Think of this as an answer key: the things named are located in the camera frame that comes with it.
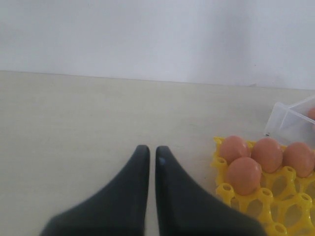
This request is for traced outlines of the left gripper black idle right finger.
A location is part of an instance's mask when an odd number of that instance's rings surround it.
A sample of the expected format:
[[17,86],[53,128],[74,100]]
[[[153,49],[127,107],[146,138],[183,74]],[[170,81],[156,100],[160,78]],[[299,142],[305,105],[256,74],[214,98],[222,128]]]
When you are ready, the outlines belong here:
[[200,187],[167,146],[156,149],[156,205],[161,236],[264,236],[253,218]]

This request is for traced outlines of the left gripper black idle left finger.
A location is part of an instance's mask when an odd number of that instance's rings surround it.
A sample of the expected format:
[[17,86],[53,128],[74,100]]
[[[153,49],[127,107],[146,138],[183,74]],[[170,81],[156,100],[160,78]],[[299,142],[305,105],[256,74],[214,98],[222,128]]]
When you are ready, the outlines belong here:
[[81,204],[54,216],[43,236],[143,236],[150,150],[138,145],[120,172]]

